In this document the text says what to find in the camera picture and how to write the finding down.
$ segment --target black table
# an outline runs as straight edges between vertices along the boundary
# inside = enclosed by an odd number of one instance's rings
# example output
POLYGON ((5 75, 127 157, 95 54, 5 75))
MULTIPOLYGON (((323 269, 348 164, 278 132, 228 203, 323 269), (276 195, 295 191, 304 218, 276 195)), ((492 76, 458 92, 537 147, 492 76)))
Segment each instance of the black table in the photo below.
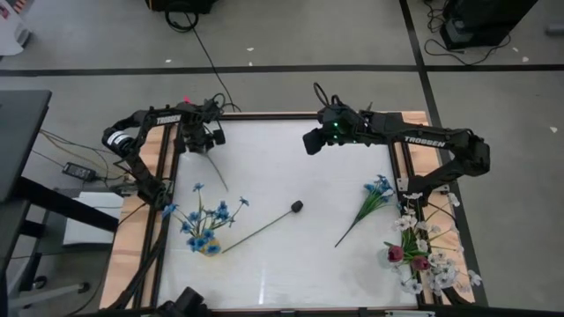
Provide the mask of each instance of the black table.
MULTIPOLYGON (((26 220, 32 204, 106 231, 117 230, 116 218, 21 176, 50 98, 49 91, 0 91, 0 280, 19 235, 40 238, 44 233, 44 224, 26 220)), ((3 310, 0 299, 0 313, 3 310)))

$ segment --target gray floor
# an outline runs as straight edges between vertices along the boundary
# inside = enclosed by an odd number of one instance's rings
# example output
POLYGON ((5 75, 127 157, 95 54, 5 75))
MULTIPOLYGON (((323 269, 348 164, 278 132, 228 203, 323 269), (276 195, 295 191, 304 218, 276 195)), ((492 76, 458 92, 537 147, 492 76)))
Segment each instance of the gray floor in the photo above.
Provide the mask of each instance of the gray floor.
MULTIPOLYGON (((427 7, 409 1, 422 45, 431 37, 427 7)), ((26 19, 35 31, 26 51, 0 61, 3 70, 208 66, 193 33, 168 29, 162 14, 140 0, 36 2, 26 19)), ((564 63, 564 38, 545 37, 545 24, 564 20, 558 0, 540 0, 486 64, 564 63)), ((359 0, 223 0, 198 25, 218 66, 295 64, 414 65, 398 2, 359 0)), ((474 60, 483 49, 471 49, 474 60)), ((424 54, 428 64, 455 64, 424 54)), ((427 110, 417 73, 307 72, 222 75, 245 111, 316 110, 319 81, 352 107, 427 110)), ((492 171, 463 178, 460 187, 490 306, 564 311, 560 263, 564 217, 559 195, 564 170, 562 72, 430 73, 444 126, 468 127, 492 146, 492 171), (558 128, 556 133, 550 127, 558 128)), ((100 146, 104 128, 133 111, 202 100, 221 91, 213 75, 0 77, 2 89, 49 89, 54 95, 43 128, 100 146)), ((35 150, 60 162, 79 162, 38 139, 35 150)), ((91 157, 92 153, 81 151, 91 157)), ((25 174, 50 187, 79 188, 59 167, 32 156, 25 174)), ((32 241, 20 241, 15 256, 32 241)), ((52 256, 42 270, 56 283, 99 281, 105 254, 52 256)), ((57 316, 90 292, 53 300, 26 315, 57 316)), ((91 304, 86 311, 92 311, 91 304)))

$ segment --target power adapter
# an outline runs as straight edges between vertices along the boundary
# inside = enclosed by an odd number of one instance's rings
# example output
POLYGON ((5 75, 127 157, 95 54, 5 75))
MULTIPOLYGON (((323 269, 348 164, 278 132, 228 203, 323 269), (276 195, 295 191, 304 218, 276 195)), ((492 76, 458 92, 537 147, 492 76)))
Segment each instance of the power adapter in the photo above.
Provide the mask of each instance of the power adapter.
POLYGON ((96 171, 71 162, 67 162, 61 172, 82 181, 91 182, 96 180, 96 171))

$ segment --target flower bouquet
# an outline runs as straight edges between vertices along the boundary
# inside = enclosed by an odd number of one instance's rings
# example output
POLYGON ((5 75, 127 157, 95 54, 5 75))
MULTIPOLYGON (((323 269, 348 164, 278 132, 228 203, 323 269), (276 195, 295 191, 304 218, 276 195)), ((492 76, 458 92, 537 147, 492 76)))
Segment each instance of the flower bouquet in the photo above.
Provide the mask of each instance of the flower bouquet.
POLYGON ((388 179, 381 175, 377 176, 378 180, 376 180, 374 184, 364 184, 364 188, 368 191, 368 196, 360 207, 359 212, 356 214, 356 218, 353 220, 351 226, 345 232, 343 237, 337 242, 335 247, 337 247, 338 244, 341 243, 341 241, 356 224, 364 219, 364 217, 368 216, 372 211, 380 209, 390 200, 390 197, 394 195, 394 189, 392 189, 388 179))
MULTIPOLYGON (((421 194, 404 195, 407 198, 407 206, 410 206, 410 200, 421 197, 421 194)), ((449 194, 449 199, 455 206, 459 204, 457 198, 453 194, 449 194)), ((439 211, 446 212, 444 208, 447 204, 437 208, 429 217, 427 221, 419 221, 416 218, 415 210, 409 207, 404 207, 405 215, 394 223, 395 229, 402 233, 401 246, 395 246, 389 242, 384 242, 388 247, 388 261, 392 264, 392 270, 402 277, 402 272, 399 269, 403 265, 408 265, 412 268, 412 275, 408 279, 401 278, 402 290, 411 294, 419 294, 423 290, 423 285, 416 279, 417 273, 420 272, 425 276, 428 287, 437 296, 442 295, 442 289, 455 286, 460 292, 469 292, 471 285, 480 285, 481 277, 468 270, 468 274, 459 271, 455 268, 455 261, 447 259, 444 250, 455 252, 463 252, 462 246, 458 249, 432 246, 431 243, 440 238, 447 232, 456 232, 458 230, 453 224, 446 232, 441 232, 438 225, 430 225, 428 222, 439 211), (429 233, 435 234, 433 238, 428 238, 429 233), (431 253, 430 247, 436 250, 431 253), (469 283, 461 282, 460 276, 468 276, 469 283)))
POLYGON ((215 237, 214 230, 229 224, 229 227, 235 222, 235 216, 241 210, 243 205, 249 206, 249 201, 241 197, 239 199, 239 208, 235 211, 233 215, 229 214, 227 209, 227 204, 225 201, 219 202, 219 207, 216 210, 207 210, 202 203, 202 188, 204 184, 197 183, 194 185, 192 192, 198 194, 198 211, 190 212, 189 215, 184 214, 178 209, 178 205, 171 204, 168 205, 163 213, 162 217, 171 215, 181 223, 180 232, 189 234, 191 237, 186 241, 186 244, 190 246, 192 252, 199 252, 207 256, 214 256, 221 251, 221 245, 215 237), (175 211, 182 214, 182 217, 175 215, 175 211))

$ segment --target white table surface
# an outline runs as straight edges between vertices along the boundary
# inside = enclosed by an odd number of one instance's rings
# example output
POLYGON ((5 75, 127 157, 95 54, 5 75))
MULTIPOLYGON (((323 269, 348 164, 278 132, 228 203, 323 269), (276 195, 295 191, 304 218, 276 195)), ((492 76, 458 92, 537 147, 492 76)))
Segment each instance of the white table surface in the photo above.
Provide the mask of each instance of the white table surface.
POLYGON ((362 220, 334 245, 354 220, 367 195, 363 184, 382 174, 393 179, 386 146, 325 146, 309 156, 301 137, 315 121, 222 123, 226 144, 209 155, 224 176, 227 193, 205 156, 181 155, 174 202, 186 213, 197 210, 196 182, 204 205, 226 200, 234 211, 240 195, 250 201, 232 228, 216 230, 223 248, 287 212, 296 200, 303 210, 290 214, 225 254, 192 253, 180 222, 171 219, 159 302, 176 299, 187 286, 211 309, 412 307, 416 298, 399 288, 385 267, 384 241, 399 244, 392 230, 397 200, 362 220))

